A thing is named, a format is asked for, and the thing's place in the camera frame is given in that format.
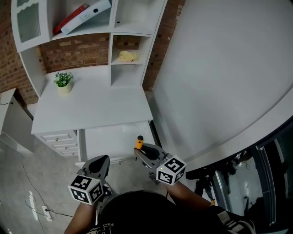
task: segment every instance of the cabinet drawer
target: cabinet drawer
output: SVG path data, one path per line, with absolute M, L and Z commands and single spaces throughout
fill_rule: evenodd
M 67 156 L 67 157 L 74 157 L 78 156 L 78 150 L 66 150 L 66 151 L 57 151 L 62 156 Z
M 57 151 L 77 150 L 77 143 L 52 144 L 52 148 Z
M 66 132 L 52 132 L 48 134 L 39 135 L 39 138 L 46 144 L 55 144 L 55 143 L 68 143 L 76 142 L 77 136 L 76 133 L 72 131 Z

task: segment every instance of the white pot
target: white pot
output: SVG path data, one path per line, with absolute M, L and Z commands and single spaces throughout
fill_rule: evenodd
M 68 82 L 64 87 L 57 87 L 57 89 L 60 96 L 66 95 L 71 91 L 71 82 Z

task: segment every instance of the small potted plant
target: small potted plant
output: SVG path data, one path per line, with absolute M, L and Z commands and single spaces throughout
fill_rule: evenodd
M 73 78 L 71 73 L 58 72 L 55 76 L 54 83 L 58 86 L 59 95 L 65 95 L 71 91 L 71 79 Z

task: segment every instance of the white desk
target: white desk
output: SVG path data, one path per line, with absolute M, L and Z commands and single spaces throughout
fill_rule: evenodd
M 33 121 L 13 97 L 16 89 L 1 93 L 0 140 L 20 153 L 32 153 L 34 136 L 31 134 Z
M 110 87 L 109 67 L 68 70 L 73 87 L 59 96 L 55 73 L 38 101 L 32 133 L 62 156 L 85 161 L 108 154 L 112 163 L 134 157 L 137 136 L 154 144 L 148 121 L 152 113 L 141 86 Z
M 97 128 L 152 120 L 152 113 L 141 86 L 113 88 L 106 83 L 107 66 L 69 70 L 73 88 L 59 96 L 53 83 L 55 73 L 39 98 L 32 134 Z

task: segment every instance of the orange object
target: orange object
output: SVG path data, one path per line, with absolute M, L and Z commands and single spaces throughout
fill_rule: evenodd
M 136 148 L 141 149 L 143 145 L 143 136 L 138 136 L 136 140 Z

